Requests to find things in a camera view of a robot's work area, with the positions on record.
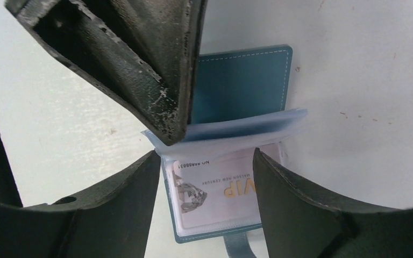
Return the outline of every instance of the card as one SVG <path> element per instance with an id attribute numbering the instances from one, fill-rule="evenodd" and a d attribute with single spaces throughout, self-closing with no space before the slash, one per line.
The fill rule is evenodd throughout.
<path id="1" fill-rule="evenodd" d="M 260 149 L 281 162 L 279 144 Z M 215 160 L 180 160 L 172 164 L 168 180 L 173 184 L 172 201 L 181 235 L 184 230 L 202 226 L 214 231 L 227 224 L 260 223 L 252 170 L 254 150 L 240 150 Z"/>

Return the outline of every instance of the blue card holder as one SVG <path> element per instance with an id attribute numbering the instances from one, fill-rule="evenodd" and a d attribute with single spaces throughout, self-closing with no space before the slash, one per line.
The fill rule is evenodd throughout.
<path id="1" fill-rule="evenodd" d="M 204 55 L 194 87 L 192 124 L 229 121 L 282 111 L 286 105 L 292 48 L 287 45 Z M 169 185 L 164 183 L 177 243 L 222 237 L 261 228 L 261 224 L 179 236 Z"/>

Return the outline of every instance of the white stitching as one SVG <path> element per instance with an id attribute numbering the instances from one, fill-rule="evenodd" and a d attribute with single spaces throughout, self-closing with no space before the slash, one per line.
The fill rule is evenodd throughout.
<path id="1" fill-rule="evenodd" d="M 286 55 L 286 69 L 284 70 L 284 79 L 283 79 L 284 85 L 286 85 L 287 67 L 288 66 L 289 66 L 289 52 L 287 52 L 287 55 Z M 279 111 L 282 111 L 282 109 L 283 109 L 282 103 L 283 103 L 283 100 L 284 100 L 285 89 L 286 89 L 286 87 L 282 87 L 281 107 L 279 108 Z"/>
<path id="2" fill-rule="evenodd" d="M 284 85 L 286 85 L 286 79 L 287 79 L 287 68 L 289 67 L 289 52 L 287 50 L 276 50 L 276 51 L 269 51 L 269 52 L 262 52 L 262 53 L 253 53 L 253 54 L 247 54 L 247 55 L 236 55 L 236 56 L 229 56 L 228 58 L 212 58 L 212 59 L 206 59 L 206 60 L 200 60 L 199 62 L 207 62 L 207 61 L 216 61 L 216 60 L 226 60 L 226 59 L 232 59 L 232 58 L 244 58 L 246 56 L 252 56 L 252 55 L 265 55 L 265 54 L 272 54 L 272 53 L 281 53 L 281 52 L 286 52 L 286 68 L 284 70 Z M 283 109 L 283 102 L 284 102 L 284 94 L 286 94 L 286 87 L 282 87 L 282 96 L 281 96 L 281 107 L 280 111 Z"/>

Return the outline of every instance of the card holder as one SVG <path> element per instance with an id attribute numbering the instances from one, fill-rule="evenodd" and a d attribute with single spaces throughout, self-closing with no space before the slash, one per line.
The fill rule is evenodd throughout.
<path id="1" fill-rule="evenodd" d="M 145 134 L 155 145 L 156 151 L 161 151 L 165 148 L 172 150 L 173 148 L 179 148 L 180 144 L 199 142 L 202 137 L 212 138 L 212 135 L 213 138 L 216 139 L 225 137 L 237 140 L 237 137 L 242 135 L 236 135 L 235 131 L 240 133 L 246 132 L 246 135 L 253 134 L 253 130 L 262 131 L 258 129 L 259 126 L 263 126 L 262 123 L 259 124 L 259 126 L 256 125 L 257 127 L 247 124 L 246 118 L 250 117 L 261 116 L 259 119 L 268 121 L 271 119 L 268 119 L 267 116 L 275 116 L 276 124 L 281 126 L 280 114 L 270 113 L 282 111 L 285 108 L 292 53 L 292 49 L 284 45 L 201 56 L 199 59 L 197 84 L 194 88 L 191 125 L 188 126 L 186 138 L 177 144 L 178 146 L 174 145 L 176 147 L 167 147 L 159 142 L 160 140 L 154 137 L 151 132 L 146 131 Z M 294 114 L 296 117 L 304 117 L 306 110 L 293 110 L 289 111 L 288 114 Z M 213 129 L 211 130 L 213 133 L 209 132 L 205 134 L 205 132 L 208 131 L 206 127 L 204 127 L 205 124 L 225 121 L 232 122 L 232 120 L 237 119 L 243 119 L 244 126 L 242 127 L 245 128 L 247 126 L 247 128 L 245 128 L 246 130 L 235 126 L 230 130 L 225 130 L 228 132 L 223 136 L 217 136 L 216 134 L 219 133 Z M 199 135 L 190 132 L 190 130 L 197 125 L 202 128 Z M 212 126 L 210 129 L 214 128 L 214 124 L 209 124 L 208 126 Z M 265 127 L 266 130 L 268 130 L 271 128 L 271 123 L 267 122 Z M 168 163 L 174 160 L 167 159 L 164 155 L 161 157 L 164 183 L 176 242 L 185 243 L 212 237 L 221 237 L 261 227 L 261 223 L 255 223 L 224 230 L 215 230 L 213 232 L 185 236 L 178 235 L 175 222 L 176 217 L 172 205 L 172 198 L 176 198 L 176 196 L 170 194 L 170 185 L 168 182 L 170 178 L 167 177 L 167 173 L 171 173 L 171 171 L 167 171 Z"/>

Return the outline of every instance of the white wall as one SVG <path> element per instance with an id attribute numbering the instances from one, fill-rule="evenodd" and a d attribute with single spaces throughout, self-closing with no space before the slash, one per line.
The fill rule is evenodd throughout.
<path id="1" fill-rule="evenodd" d="M 310 112 L 287 142 L 290 167 L 343 195 L 412 207 L 413 1 L 209 1 L 202 53 L 279 44 L 294 49 L 288 107 Z M 143 129 L 52 59 L 0 1 L 0 133 L 26 206 L 128 166 L 152 149 Z M 265 257 L 262 231 L 250 239 Z M 146 255 L 162 254 L 226 257 L 221 238 L 175 243 L 160 184 Z"/>

